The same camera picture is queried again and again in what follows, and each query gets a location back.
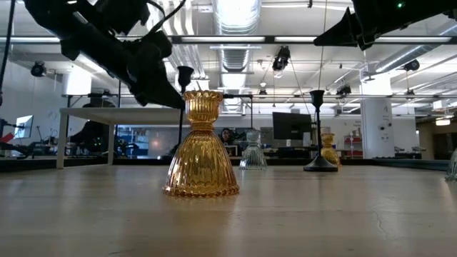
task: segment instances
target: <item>person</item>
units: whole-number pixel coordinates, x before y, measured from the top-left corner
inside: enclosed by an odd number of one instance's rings
[[[221,141],[225,146],[233,145],[233,131],[229,128],[224,128],[221,132]]]
[[[93,104],[85,104],[83,108],[93,108]],[[95,121],[87,121],[83,129],[69,137],[69,142],[76,145],[84,144],[90,151],[107,151],[109,126]]]

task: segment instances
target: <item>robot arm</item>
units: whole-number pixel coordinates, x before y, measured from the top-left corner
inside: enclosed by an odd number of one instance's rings
[[[178,11],[186,0],[176,8]],[[148,0],[25,0],[35,21],[61,39],[61,52],[71,60],[84,54],[124,82],[142,106],[161,104],[180,109],[184,101],[168,82],[164,58],[172,44],[160,26],[136,41],[119,41],[149,18]]]

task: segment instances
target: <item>red object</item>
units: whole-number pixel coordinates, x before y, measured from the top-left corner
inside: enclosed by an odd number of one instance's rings
[[[0,142],[2,142],[2,143],[8,143],[8,142],[10,142],[10,141],[13,140],[13,139],[14,139],[14,135],[13,135],[12,133],[9,133],[8,135],[6,135],[6,136],[0,138]]]

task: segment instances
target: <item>ceiling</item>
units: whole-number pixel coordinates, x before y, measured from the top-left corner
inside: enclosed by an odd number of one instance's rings
[[[260,22],[257,29],[258,35],[293,35],[293,36],[317,36],[324,31],[324,16],[326,10],[325,1],[314,0],[312,9],[306,8],[307,1],[283,1],[283,0],[264,0],[261,8]],[[215,34],[214,17],[211,12],[211,0],[193,0],[193,25],[194,31],[198,35]],[[330,28],[343,16],[344,8],[351,6],[351,0],[333,0],[328,5],[331,9],[327,10],[326,28]],[[0,35],[6,34],[6,23],[9,12],[9,0],[0,0]],[[425,21],[410,25],[402,31],[394,31],[389,35],[392,36],[437,36],[431,32],[450,20],[444,16],[435,16]],[[141,36],[147,32],[147,29],[137,26],[131,35]],[[49,32],[38,26],[30,17],[23,4],[16,6],[14,19],[15,36],[49,36]],[[357,79],[358,70],[366,63],[376,63],[382,61],[405,48],[405,45],[374,45],[372,48],[363,52],[358,48],[346,47],[317,47],[313,45],[290,45],[291,63],[287,66],[282,78],[274,79],[273,73],[269,67],[270,61],[277,53],[280,45],[264,44],[261,49],[252,50],[251,60],[249,63],[246,85],[243,93],[249,92],[257,94],[260,89],[260,83],[266,82],[268,94],[297,94],[306,93],[312,89],[327,89],[335,93],[339,84],[334,84],[336,79],[353,71],[353,80],[349,81],[353,94],[358,93],[360,81]],[[198,45],[201,64],[204,67],[206,75],[209,77],[209,88],[220,88],[220,65],[219,53],[217,50],[211,50],[209,45]],[[434,65],[439,61],[447,59],[457,53],[457,46],[440,46],[436,50],[427,53],[418,58],[421,63],[421,69]],[[75,62],[70,62],[60,54],[60,47],[56,45],[14,45],[11,50],[11,60],[23,66],[32,66],[35,61],[45,61],[48,70],[58,74],[70,72],[75,67],[80,67],[91,72],[94,77],[94,85],[110,89],[111,92],[117,92],[118,81],[110,78],[106,72],[102,71],[97,65],[94,65],[85,58],[80,58]],[[322,72],[320,74],[320,65],[322,61]],[[169,79],[173,82],[175,72],[169,64]],[[410,73],[406,77],[404,72],[394,71],[392,76],[392,89],[394,93],[401,93],[408,86],[424,84],[443,76],[447,76],[457,71],[457,58],[450,59],[444,64],[418,72]],[[440,84],[436,87],[431,86],[421,91],[421,94],[455,94],[457,85],[451,81],[448,84]],[[123,94],[127,94],[127,88],[123,87]],[[424,99],[422,104],[427,104],[432,100]]]

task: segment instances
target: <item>table leg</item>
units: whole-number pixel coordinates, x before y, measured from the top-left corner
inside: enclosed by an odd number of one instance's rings
[[[59,143],[57,147],[57,168],[64,168],[65,159],[65,145],[66,145],[66,130],[68,129],[68,114],[60,114],[60,127],[59,127]]]
[[[109,140],[108,140],[108,165],[113,165],[114,159],[114,124],[109,125]]]

